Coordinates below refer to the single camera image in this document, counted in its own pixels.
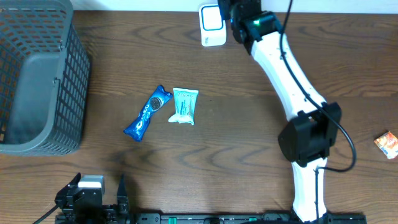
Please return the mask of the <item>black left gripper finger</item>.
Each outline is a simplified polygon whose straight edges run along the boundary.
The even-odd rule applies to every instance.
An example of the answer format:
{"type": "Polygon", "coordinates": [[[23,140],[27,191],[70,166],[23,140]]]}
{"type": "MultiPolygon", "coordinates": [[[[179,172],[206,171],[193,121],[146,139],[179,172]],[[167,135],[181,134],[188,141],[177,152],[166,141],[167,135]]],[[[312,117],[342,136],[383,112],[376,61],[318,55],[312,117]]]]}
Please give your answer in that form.
{"type": "Polygon", "coordinates": [[[116,197],[118,204],[128,204],[128,196],[126,191],[124,174],[121,175],[116,197]]]}
{"type": "Polygon", "coordinates": [[[72,180],[66,185],[64,186],[64,189],[74,189],[76,187],[78,187],[78,183],[81,180],[81,173],[78,172],[76,176],[74,176],[74,178],[72,178],[72,180]]]}

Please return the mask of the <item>mint green wipes pack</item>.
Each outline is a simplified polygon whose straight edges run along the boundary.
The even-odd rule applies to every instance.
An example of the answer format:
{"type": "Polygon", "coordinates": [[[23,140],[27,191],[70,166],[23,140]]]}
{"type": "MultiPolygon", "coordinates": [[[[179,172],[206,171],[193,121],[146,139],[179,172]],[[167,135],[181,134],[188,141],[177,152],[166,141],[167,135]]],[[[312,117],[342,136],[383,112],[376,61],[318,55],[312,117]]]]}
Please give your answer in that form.
{"type": "Polygon", "coordinates": [[[168,122],[170,123],[188,123],[195,124],[194,113],[197,102],[198,90],[190,90],[186,88],[173,88],[175,114],[173,114],[168,122]]]}

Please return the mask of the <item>blue Oreo cookie pack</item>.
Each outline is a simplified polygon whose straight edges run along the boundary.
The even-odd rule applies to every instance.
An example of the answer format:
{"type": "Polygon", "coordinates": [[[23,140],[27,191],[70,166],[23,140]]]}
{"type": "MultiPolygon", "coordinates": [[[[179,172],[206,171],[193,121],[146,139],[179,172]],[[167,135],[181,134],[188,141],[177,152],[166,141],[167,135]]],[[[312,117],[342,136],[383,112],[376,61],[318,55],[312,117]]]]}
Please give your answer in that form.
{"type": "Polygon", "coordinates": [[[142,141],[150,125],[151,117],[171,100],[172,97],[173,95],[170,92],[165,91],[165,88],[159,85],[142,107],[137,118],[123,131],[123,133],[130,136],[135,141],[142,141]]]}

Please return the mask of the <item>orange snack packet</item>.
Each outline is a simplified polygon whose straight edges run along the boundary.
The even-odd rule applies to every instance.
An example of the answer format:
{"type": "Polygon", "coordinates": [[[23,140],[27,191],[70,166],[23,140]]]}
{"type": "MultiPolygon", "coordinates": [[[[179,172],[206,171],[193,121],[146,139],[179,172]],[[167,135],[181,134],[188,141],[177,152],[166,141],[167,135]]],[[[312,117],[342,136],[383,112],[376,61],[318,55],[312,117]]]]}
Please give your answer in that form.
{"type": "Polygon", "coordinates": [[[390,131],[375,139],[374,143],[388,159],[394,159],[397,157],[397,137],[395,137],[390,131]]]}

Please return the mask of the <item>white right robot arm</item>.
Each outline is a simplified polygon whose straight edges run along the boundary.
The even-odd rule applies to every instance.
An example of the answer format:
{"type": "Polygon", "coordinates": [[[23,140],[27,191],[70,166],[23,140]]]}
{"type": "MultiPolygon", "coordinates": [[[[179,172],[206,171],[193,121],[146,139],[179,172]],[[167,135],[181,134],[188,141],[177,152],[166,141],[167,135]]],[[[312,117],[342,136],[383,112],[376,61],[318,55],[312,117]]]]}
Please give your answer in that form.
{"type": "Polygon", "coordinates": [[[265,71],[282,103],[288,123],[278,142],[293,168],[292,209],[302,223],[320,221],[327,214],[321,167],[335,143],[341,109],[327,103],[306,78],[287,42],[286,22],[263,11],[260,1],[218,0],[218,5],[235,40],[265,71]]]}

